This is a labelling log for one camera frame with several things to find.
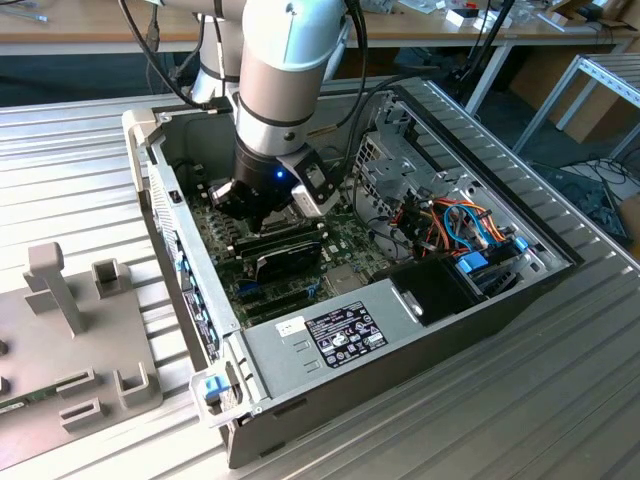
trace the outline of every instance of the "metal shelf frame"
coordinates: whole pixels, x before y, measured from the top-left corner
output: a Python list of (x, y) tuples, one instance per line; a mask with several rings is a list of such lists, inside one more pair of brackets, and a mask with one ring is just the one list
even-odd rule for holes
[[(542, 104), (533, 120), (527, 125), (516, 144), (514, 153), (520, 153), (529, 139), (538, 131), (542, 123), (564, 92), (573, 83), (578, 73), (584, 72), (591, 77), (586, 87), (578, 94), (574, 102), (560, 119), (556, 127), (564, 130), (575, 113), (587, 101), (591, 92), (598, 84), (602, 84), (612, 92), (627, 100), (636, 108), (640, 108), (640, 54), (638, 53), (609, 53), (600, 55), (577, 55), (569, 68), (564, 72), (545, 102)], [(624, 138), (611, 152), (610, 157), (616, 158), (640, 133), (640, 123)]]

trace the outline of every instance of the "blue latch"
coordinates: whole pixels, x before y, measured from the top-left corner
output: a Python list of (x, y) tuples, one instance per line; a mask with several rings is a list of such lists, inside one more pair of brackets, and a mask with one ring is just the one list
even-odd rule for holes
[(522, 237), (516, 237), (514, 243), (516, 244), (516, 247), (518, 247), (518, 250), (520, 250), (521, 252), (524, 252), (527, 248), (529, 248), (529, 242), (527, 242)]
[(229, 380), (224, 375), (213, 375), (204, 380), (204, 399), (209, 401), (231, 388)]
[(458, 265), (464, 273), (471, 273), (478, 268), (488, 265), (487, 259), (480, 252), (467, 253), (458, 258)]

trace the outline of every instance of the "power supply label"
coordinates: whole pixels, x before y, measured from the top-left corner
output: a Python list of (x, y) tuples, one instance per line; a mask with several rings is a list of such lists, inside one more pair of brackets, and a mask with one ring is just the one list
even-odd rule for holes
[(362, 302), (307, 320), (305, 325), (331, 368), (338, 368), (387, 344)]

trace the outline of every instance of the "wooden desk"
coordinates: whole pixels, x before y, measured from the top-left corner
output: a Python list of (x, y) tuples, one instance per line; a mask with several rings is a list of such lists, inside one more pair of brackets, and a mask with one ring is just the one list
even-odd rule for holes
[[(39, 11), (49, 17), (43, 24), (0, 14), (0, 55), (48, 55), (76, 53), (139, 52), (115, 0), (40, 0)], [(151, 4), (129, 0), (129, 7), (141, 31), (149, 24)], [(469, 46), (478, 31), (462, 29), (444, 20), (444, 13), (429, 15), (407, 8), (394, 7), (390, 15), (367, 14), (371, 47), (451, 47)], [(188, 51), (196, 42), (198, 24), (193, 16), (171, 8), (159, 10), (160, 50)], [(614, 34), (616, 51), (622, 52), (634, 34)], [(591, 45), (603, 41), (603, 35), (564, 34), (545, 22), (533, 18), (522, 26), (500, 33), (498, 47), (473, 93), (467, 111), (474, 114), (511, 48), (517, 45)]]

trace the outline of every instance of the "robotic arm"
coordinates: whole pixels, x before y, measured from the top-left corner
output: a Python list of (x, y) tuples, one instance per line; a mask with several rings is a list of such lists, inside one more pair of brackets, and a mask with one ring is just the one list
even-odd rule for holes
[(215, 24), (205, 24), (194, 100), (208, 100), (198, 98), (207, 96), (203, 83), (239, 80), (234, 173), (230, 182), (209, 192), (216, 208), (246, 218), (255, 231), (292, 199), (307, 216), (326, 213), (337, 199), (337, 183), (305, 139), (327, 64), (348, 32), (343, 0), (162, 4), (218, 21), (223, 45), (218, 49)]

